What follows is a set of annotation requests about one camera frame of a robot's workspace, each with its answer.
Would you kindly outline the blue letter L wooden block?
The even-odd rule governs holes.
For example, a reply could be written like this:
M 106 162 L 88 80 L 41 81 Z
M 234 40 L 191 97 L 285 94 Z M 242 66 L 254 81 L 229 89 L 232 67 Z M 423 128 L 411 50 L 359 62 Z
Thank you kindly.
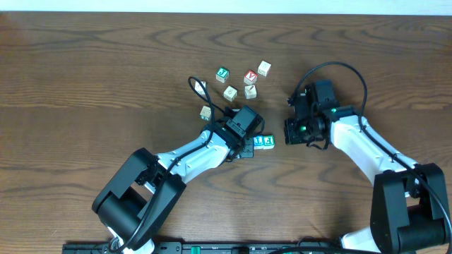
M 254 149 L 260 150 L 260 149 L 263 149 L 263 147 L 264 147 L 263 136 L 258 135 L 256 137 L 254 137 Z

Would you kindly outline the green letter F wooden block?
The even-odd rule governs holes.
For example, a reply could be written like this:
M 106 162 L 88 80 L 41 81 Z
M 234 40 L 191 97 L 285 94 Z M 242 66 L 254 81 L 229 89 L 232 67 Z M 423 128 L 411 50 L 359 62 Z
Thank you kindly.
M 275 138 L 273 135 L 265 135 L 263 137 L 263 148 L 265 150 L 270 150 L 275 147 Z

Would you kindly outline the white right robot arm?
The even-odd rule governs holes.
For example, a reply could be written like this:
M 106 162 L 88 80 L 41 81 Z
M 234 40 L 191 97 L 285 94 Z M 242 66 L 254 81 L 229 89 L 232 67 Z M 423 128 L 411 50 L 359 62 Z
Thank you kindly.
M 414 253 L 451 245 L 451 218 L 443 171 L 419 164 L 386 142 L 353 107 L 313 113 L 284 122 L 288 145 L 322 140 L 343 151 L 373 187 L 370 223 L 345 234 L 342 248 L 373 253 Z

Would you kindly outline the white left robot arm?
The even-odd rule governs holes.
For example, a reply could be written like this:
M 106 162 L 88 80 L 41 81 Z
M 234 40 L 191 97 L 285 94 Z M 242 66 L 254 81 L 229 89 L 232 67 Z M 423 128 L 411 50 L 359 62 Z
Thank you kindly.
M 253 135 L 205 129 L 190 143 L 170 152 L 136 150 L 92 204 L 114 238 L 112 253 L 151 253 L 152 238 L 184 192 L 189 181 L 242 153 Z

